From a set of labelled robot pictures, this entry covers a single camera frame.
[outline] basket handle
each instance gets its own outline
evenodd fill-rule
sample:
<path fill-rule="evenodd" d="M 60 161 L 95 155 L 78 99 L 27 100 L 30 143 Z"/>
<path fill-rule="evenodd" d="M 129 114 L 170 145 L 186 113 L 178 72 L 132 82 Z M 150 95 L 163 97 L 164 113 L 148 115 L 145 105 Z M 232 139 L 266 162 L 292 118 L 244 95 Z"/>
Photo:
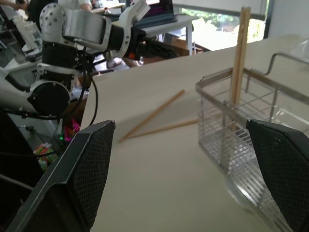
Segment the basket handle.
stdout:
<path fill-rule="evenodd" d="M 273 68 L 276 56 L 285 57 L 285 58 L 292 59 L 292 60 L 295 60 L 295 61 L 298 61 L 298 62 L 301 62 L 301 63 L 304 63 L 304 64 L 309 64 L 309 60 L 307 60 L 307 59 L 304 59 L 304 58 L 301 58 L 301 57 L 296 57 L 296 56 L 293 56 L 293 55 L 286 53 L 286 52 L 277 52 L 277 53 L 272 55 L 268 70 L 263 75 L 267 76 L 271 73 L 271 70 Z"/>

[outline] white desk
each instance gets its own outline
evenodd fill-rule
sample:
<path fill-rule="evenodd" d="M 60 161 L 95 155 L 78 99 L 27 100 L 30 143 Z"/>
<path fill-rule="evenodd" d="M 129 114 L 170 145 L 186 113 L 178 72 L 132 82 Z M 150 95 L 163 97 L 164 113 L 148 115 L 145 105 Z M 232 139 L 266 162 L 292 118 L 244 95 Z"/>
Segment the white desk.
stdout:
<path fill-rule="evenodd" d="M 186 41 L 189 49 L 189 55 L 192 55 L 192 21 L 198 17 L 190 15 L 177 15 L 177 21 L 174 23 L 163 24 L 150 28 L 143 28 L 148 37 L 164 34 L 176 29 L 186 28 Z"/>
<path fill-rule="evenodd" d="M 273 53 L 289 51 L 299 41 L 298 36 L 287 36 L 251 43 L 246 67 L 264 71 Z M 234 55 L 235 48 L 229 48 L 95 78 L 99 90 L 95 122 L 113 119 L 116 130 L 108 179 L 91 232 L 269 231 L 227 193 L 224 175 L 198 147 L 197 125 L 118 143 L 181 89 L 186 93 L 144 130 L 196 117 L 195 83 L 232 67 Z M 308 66 L 279 58 L 271 78 L 306 92 L 308 73 Z M 91 87 L 82 128 L 89 125 L 94 105 Z"/>

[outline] window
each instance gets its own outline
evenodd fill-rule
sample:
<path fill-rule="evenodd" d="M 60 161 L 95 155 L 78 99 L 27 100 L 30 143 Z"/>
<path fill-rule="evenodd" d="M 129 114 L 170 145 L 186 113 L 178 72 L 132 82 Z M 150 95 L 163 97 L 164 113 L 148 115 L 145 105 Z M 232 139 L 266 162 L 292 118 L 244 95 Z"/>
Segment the window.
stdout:
<path fill-rule="evenodd" d="M 237 45 L 239 17 L 181 8 L 182 14 L 199 17 L 193 21 L 193 40 L 211 51 Z M 265 22 L 250 19 L 248 43 L 263 39 Z"/>

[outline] wire basket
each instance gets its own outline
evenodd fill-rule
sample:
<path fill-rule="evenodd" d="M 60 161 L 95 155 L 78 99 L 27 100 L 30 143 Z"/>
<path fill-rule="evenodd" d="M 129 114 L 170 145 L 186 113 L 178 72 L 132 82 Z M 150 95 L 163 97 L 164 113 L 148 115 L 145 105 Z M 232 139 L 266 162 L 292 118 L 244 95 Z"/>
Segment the wire basket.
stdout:
<path fill-rule="evenodd" d="M 266 74 L 271 72 L 276 56 L 307 63 L 288 54 L 274 54 Z M 274 230 L 291 232 L 268 191 L 259 169 L 247 119 L 283 124 L 306 134 L 309 122 L 309 97 L 257 71 L 244 69 L 240 103 L 228 102 L 232 69 L 203 77 L 196 90 L 201 95 L 198 113 L 198 134 L 201 149 L 220 167 L 255 212 Z"/>

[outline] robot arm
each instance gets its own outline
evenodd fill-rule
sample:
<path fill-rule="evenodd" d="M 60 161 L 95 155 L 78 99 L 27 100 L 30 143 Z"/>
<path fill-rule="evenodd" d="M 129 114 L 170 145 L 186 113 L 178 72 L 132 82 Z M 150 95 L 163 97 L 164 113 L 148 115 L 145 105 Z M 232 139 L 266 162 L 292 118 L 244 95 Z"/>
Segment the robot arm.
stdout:
<path fill-rule="evenodd" d="M 112 57 L 139 59 L 148 54 L 176 57 L 168 46 L 152 42 L 143 30 L 132 25 L 142 19 L 150 7 L 145 0 L 133 2 L 120 16 L 118 24 L 107 17 L 87 11 L 65 10 L 51 3 L 40 16 L 42 29 L 42 63 L 30 87 L 18 86 L 1 70 L 0 106 L 24 116 L 59 116 L 70 103 L 75 65 L 81 58 L 77 44 L 99 51 L 110 51 Z"/>

